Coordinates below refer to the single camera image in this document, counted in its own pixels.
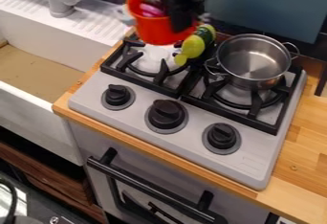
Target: toy kitchen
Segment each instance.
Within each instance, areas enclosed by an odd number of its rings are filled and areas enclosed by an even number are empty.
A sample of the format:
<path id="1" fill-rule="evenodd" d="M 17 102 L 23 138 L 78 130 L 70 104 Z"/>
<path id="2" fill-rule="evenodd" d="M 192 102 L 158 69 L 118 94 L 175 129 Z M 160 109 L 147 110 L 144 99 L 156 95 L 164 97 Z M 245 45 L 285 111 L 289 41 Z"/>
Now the toy kitchen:
<path id="1" fill-rule="evenodd" d="M 52 16 L 72 20 L 74 7 L 58 2 Z M 54 102 L 105 214 L 130 224 L 324 223 L 324 146 L 309 146 L 327 138 L 327 101 L 314 94 L 324 66 L 308 64 L 297 42 L 315 43 L 326 9 L 253 2 L 127 0 L 130 15 L 116 17 L 135 27 L 115 19 L 116 43 Z M 255 32 L 222 34 L 214 19 Z"/>

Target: white sink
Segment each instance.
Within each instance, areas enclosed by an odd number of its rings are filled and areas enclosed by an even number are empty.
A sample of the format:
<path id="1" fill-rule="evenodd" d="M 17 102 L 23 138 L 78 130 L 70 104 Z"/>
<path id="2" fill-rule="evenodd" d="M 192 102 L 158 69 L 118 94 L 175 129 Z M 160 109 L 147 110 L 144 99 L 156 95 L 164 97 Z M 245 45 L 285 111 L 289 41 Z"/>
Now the white sink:
<path id="1" fill-rule="evenodd" d="M 53 18 L 47 0 L 0 0 L 0 30 L 18 49 L 86 72 L 130 29 L 113 17 L 116 7 L 82 0 Z"/>

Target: black burner grate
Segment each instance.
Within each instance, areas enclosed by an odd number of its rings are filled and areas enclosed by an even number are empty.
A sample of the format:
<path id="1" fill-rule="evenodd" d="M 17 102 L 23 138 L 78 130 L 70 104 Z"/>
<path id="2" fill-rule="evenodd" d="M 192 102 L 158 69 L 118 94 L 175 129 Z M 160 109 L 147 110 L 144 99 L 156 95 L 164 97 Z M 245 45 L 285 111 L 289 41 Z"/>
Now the black burner grate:
<path id="1" fill-rule="evenodd" d="M 140 70 L 133 65 L 133 62 L 143 56 L 142 51 L 137 51 L 133 49 L 133 47 L 144 46 L 145 44 L 138 40 L 124 39 L 122 45 L 120 45 L 117 50 L 101 64 L 101 72 L 177 99 L 181 96 L 186 85 L 193 79 L 193 76 L 195 73 L 197 73 L 197 70 L 202 65 L 202 62 L 199 59 L 206 59 L 204 56 L 208 53 L 208 51 L 205 51 L 205 53 L 200 58 L 190 60 L 186 65 L 172 71 L 169 70 L 166 61 L 162 59 L 160 71 L 158 73 L 149 73 Z M 178 84 L 177 88 L 170 88 L 164 84 L 164 81 L 167 78 L 177 75 L 182 71 L 187 71 L 187 74 Z M 148 80 L 140 76 L 153 78 L 153 80 Z"/>
<path id="2" fill-rule="evenodd" d="M 286 114 L 287 108 L 292 98 L 292 94 L 298 84 L 302 73 L 302 68 L 292 66 L 289 69 L 289 72 L 294 74 L 294 79 L 290 87 L 286 86 L 285 79 L 282 79 L 281 82 L 272 89 L 272 91 L 274 91 L 276 94 L 274 97 L 267 101 L 263 101 L 257 92 L 251 92 L 251 105 L 245 105 L 227 101 L 219 96 L 217 92 L 223 89 L 229 83 L 228 80 L 214 81 L 209 83 L 207 70 L 202 69 L 199 70 L 197 77 L 185 89 L 185 92 L 182 95 L 182 101 L 205 109 L 206 111 L 223 116 L 225 118 L 267 132 L 269 134 L 276 135 Z M 204 80 L 204 83 L 207 87 L 206 91 L 201 98 L 192 96 L 191 91 L 202 79 Z M 265 123 L 257 120 L 257 116 L 261 109 L 274 105 L 278 102 L 283 102 L 283 106 L 279 112 L 275 124 Z M 238 113 L 237 111 L 226 108 L 226 106 L 241 110 L 249 110 L 249 112 L 247 114 Z"/>

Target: oven door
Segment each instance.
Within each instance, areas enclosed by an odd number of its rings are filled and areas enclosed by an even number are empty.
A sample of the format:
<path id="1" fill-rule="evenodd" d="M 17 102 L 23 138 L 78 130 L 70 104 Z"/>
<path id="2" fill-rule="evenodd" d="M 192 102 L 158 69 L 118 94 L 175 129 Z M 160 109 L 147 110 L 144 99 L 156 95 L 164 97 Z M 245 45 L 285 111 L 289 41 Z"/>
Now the oven door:
<path id="1" fill-rule="evenodd" d="M 100 160 L 89 157 L 87 165 L 106 175 L 117 208 L 144 224 L 225 224 L 227 220 L 209 210 L 214 195 L 205 190 L 198 203 L 154 185 L 112 164 L 117 151 L 110 147 Z"/>

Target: stovetop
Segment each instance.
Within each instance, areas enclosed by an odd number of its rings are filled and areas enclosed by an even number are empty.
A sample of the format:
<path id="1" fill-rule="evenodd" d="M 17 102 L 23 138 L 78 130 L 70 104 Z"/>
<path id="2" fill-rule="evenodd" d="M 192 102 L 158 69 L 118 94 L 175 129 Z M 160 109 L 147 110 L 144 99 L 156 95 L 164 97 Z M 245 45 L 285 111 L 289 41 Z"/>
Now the stovetop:
<path id="1" fill-rule="evenodd" d="M 179 46 L 147 46 L 145 51 L 139 42 L 132 43 L 139 45 L 135 48 L 130 41 L 127 45 L 76 91 L 69 107 L 264 189 L 304 88 L 305 71 L 292 67 L 273 90 L 250 92 L 207 72 L 204 63 L 213 57 L 214 47 L 176 67 L 172 54 Z M 149 59 L 157 63 L 143 64 Z"/>

